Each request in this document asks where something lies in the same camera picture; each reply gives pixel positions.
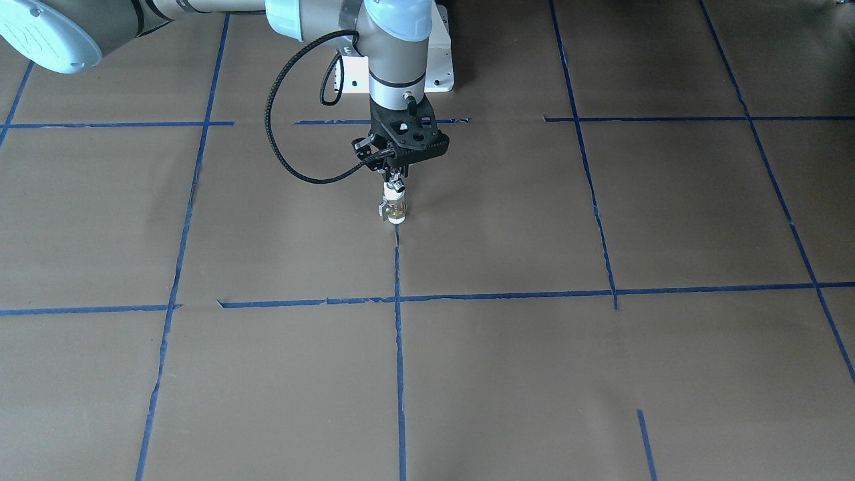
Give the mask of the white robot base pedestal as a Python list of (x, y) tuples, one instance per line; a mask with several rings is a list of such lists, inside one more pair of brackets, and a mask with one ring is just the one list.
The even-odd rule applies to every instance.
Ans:
[[(425, 70), (425, 92), (450, 92), (455, 85), (451, 34), (445, 6), (434, 3), (432, 32)], [(344, 57), (343, 65), (333, 64), (336, 92), (369, 93), (369, 58)]]

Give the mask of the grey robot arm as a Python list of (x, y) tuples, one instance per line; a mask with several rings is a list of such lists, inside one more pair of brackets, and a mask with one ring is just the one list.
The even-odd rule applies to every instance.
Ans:
[(312, 49), (367, 60), (369, 119), (352, 144), (362, 165), (392, 173), (446, 154), (425, 94), (433, 1), (3, 1), (2, 38), (40, 67), (74, 74), (95, 67), (132, 40), (171, 23), (210, 13), (257, 15), (271, 31), (303, 44), (278, 74), (265, 106), (270, 146), (272, 107), (285, 76)]

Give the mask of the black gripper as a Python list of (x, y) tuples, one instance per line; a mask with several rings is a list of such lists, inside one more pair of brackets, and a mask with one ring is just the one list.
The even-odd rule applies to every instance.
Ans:
[(437, 125), (430, 101), (409, 101), (404, 110), (369, 102), (369, 136), (352, 140), (355, 155), (372, 170), (404, 168), (443, 156), (450, 138)]

